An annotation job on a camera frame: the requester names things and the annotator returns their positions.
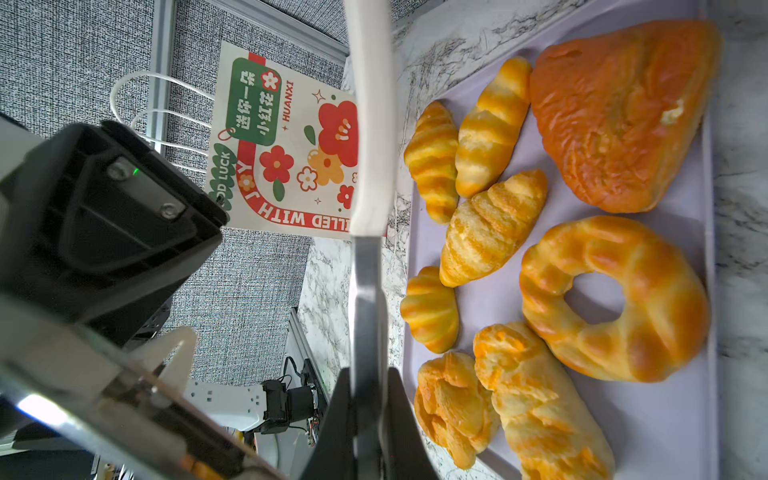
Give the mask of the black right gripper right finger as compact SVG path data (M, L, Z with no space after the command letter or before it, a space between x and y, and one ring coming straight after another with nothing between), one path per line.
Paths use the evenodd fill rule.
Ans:
M387 371L387 401L384 413L385 479L437 479L405 393L400 372Z

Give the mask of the braided loaf pastry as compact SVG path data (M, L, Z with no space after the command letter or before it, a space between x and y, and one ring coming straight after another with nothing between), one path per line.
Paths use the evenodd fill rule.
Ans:
M573 381L545 342L521 322L473 340L475 371L491 392L524 479L612 479L615 459Z

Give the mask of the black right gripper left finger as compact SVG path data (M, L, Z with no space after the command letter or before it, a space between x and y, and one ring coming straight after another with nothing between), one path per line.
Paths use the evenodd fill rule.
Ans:
M321 422L318 442L300 476L301 480L354 478L353 425L349 369L343 368Z

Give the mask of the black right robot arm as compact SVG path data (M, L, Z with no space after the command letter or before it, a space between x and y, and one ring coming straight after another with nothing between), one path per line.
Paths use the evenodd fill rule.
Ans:
M434 479L397 370L373 362L341 371L329 402L317 406L309 385L280 380L233 387L190 383L185 393L217 424L256 436L280 435L317 418L317 442L302 479Z

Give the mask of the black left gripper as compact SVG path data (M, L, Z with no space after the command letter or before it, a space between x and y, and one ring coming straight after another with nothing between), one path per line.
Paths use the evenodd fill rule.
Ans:
M1 296L117 346L168 319L222 241L223 208L126 126L50 138L1 119Z

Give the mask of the ring shaped braided bread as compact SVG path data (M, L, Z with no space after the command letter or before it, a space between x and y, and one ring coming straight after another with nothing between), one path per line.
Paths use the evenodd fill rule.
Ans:
M621 286L617 319L590 324L566 302L585 274ZM559 361L598 380L661 382L698 355L711 326L706 289L683 252L627 218L551 228L525 252L519 286L527 324Z

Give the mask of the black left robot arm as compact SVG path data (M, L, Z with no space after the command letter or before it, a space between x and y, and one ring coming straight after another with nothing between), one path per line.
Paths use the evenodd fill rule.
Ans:
M224 210L128 127L1 120L1 397L141 479L276 479L184 392L195 336L129 338L211 256Z

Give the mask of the flaky knot pastry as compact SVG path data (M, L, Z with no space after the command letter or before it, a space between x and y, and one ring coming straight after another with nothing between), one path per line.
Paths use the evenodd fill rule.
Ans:
M426 436L447 450L462 470L475 464L500 427L491 392L476 376L474 359L461 352L420 367L413 406Z

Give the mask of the white steel food tongs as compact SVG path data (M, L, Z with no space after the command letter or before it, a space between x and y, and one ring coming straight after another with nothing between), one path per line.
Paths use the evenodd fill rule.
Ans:
M390 5L344 4L353 63L358 143L358 185L349 234L350 400L358 479L385 476L388 312L382 288L382 241L395 194L397 108Z

